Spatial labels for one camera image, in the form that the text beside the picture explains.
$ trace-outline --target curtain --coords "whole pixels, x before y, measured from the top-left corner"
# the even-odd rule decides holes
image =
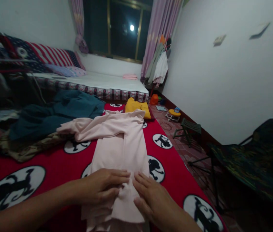
[[[76,24],[77,36],[75,43],[78,45],[81,53],[88,53],[88,46],[83,39],[84,36],[84,6],[83,0],[71,0],[74,20]]]
[[[148,66],[153,58],[161,35],[166,39],[171,37],[176,24],[182,0],[154,0],[150,23],[148,28],[147,43],[141,70],[141,82],[145,79]]]

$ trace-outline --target purple pillow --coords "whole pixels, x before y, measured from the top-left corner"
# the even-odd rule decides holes
[[[80,77],[87,74],[85,70],[75,66],[61,67],[53,64],[45,64],[45,66],[51,69],[55,74],[65,77]]]

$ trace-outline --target pink clothing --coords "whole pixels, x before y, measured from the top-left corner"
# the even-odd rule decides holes
[[[120,113],[105,111],[105,115],[77,118],[61,124],[59,133],[75,134],[77,142],[98,139],[93,155],[91,174],[101,168],[127,169],[131,172],[130,182],[124,184],[119,196],[99,206],[83,206],[82,220],[87,219],[87,232],[92,230],[141,231],[145,222],[133,200],[139,194],[132,184],[134,173],[149,176],[146,144],[143,134],[145,111]]]
[[[137,80],[137,75],[136,74],[124,74],[123,79],[128,79],[128,80]]]

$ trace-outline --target pillow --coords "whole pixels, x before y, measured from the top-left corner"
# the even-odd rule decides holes
[[[74,66],[60,67],[53,64],[45,64],[45,66],[52,70],[55,74],[65,77],[79,77],[86,75],[85,70]]]
[[[6,48],[12,59],[29,59],[37,63],[26,63],[35,71],[42,73],[51,72],[43,64],[53,64],[57,66],[75,66],[82,68],[76,53],[66,49],[53,48],[39,43],[31,43],[19,38],[0,33],[0,42]]]
[[[126,112],[133,112],[136,109],[144,110],[145,111],[145,119],[151,119],[149,108],[147,102],[136,102],[134,99],[131,97],[128,99],[127,104],[126,104]]]

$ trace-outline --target wall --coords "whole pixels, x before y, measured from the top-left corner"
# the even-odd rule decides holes
[[[0,0],[0,31],[64,49],[76,35],[68,0]]]
[[[122,76],[126,73],[135,73],[138,79],[141,78],[141,64],[106,58],[92,54],[80,54],[80,58],[86,70],[91,72],[98,72],[113,76]]]
[[[266,22],[263,36],[249,40]],[[273,118],[273,1],[190,0],[162,93],[221,144],[239,143]]]

